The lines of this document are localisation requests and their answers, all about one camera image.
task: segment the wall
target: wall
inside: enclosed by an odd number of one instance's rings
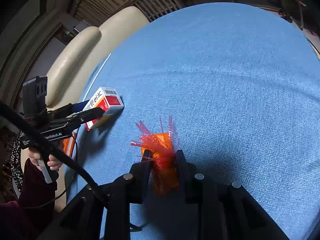
[[[73,31],[74,26],[79,23],[78,20],[74,19],[67,13],[62,13],[57,16],[56,21],[61,22],[69,31]],[[35,76],[46,76],[52,64],[65,47],[66,46],[61,41],[53,37],[32,66],[28,76],[25,78],[25,81]],[[22,98],[22,91],[20,91],[19,97]],[[23,113],[22,101],[17,105],[17,110],[18,112]]]
[[[0,34],[0,70],[14,44],[40,13],[40,0],[29,0]]]

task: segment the person's hand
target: person's hand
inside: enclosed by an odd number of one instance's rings
[[[59,145],[59,149],[62,150],[63,148],[63,143],[61,142]],[[30,158],[30,161],[32,162],[33,165],[35,165],[39,170],[41,170],[38,160],[41,157],[41,154],[34,148],[28,148],[28,156]],[[52,154],[49,155],[49,161],[48,161],[48,166],[50,167],[50,170],[56,171],[62,166],[62,162],[59,161],[56,157],[54,157]]]

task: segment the black cable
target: black cable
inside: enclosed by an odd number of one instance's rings
[[[101,201],[104,207],[108,208],[108,201],[103,195],[98,184],[93,180],[89,173],[76,163],[72,158],[65,155],[60,149],[48,142],[36,129],[31,127],[21,116],[19,116],[12,108],[0,101],[0,115],[10,121],[18,129],[22,130],[36,143],[36,148],[42,155],[52,154],[62,163],[76,171],[89,184],[96,197]]]
[[[76,144],[76,163],[78,163],[78,143],[76,141],[76,138],[73,136],[73,133],[71,133],[71,136],[73,137],[73,139],[75,140],[75,144]],[[78,174],[75,171],[74,176],[76,176],[76,190],[78,192]]]

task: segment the red and white box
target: red and white box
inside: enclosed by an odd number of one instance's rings
[[[122,110],[124,104],[117,90],[114,88],[100,87],[85,105],[83,111],[94,107],[100,107],[105,112],[101,118],[85,123],[87,130],[92,130],[102,125],[108,118]]]

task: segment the metal screw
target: metal screw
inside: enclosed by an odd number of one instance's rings
[[[240,188],[241,187],[241,183],[239,181],[234,181],[231,183],[232,187],[234,188]]]
[[[197,180],[203,180],[203,179],[204,179],[204,175],[201,174],[201,173],[197,173],[197,174],[195,175],[195,178],[196,178]]]
[[[132,178],[133,178],[133,175],[132,175],[131,173],[126,173],[126,174],[123,175],[123,178],[124,178],[125,180],[129,180],[129,179],[132,179]]]

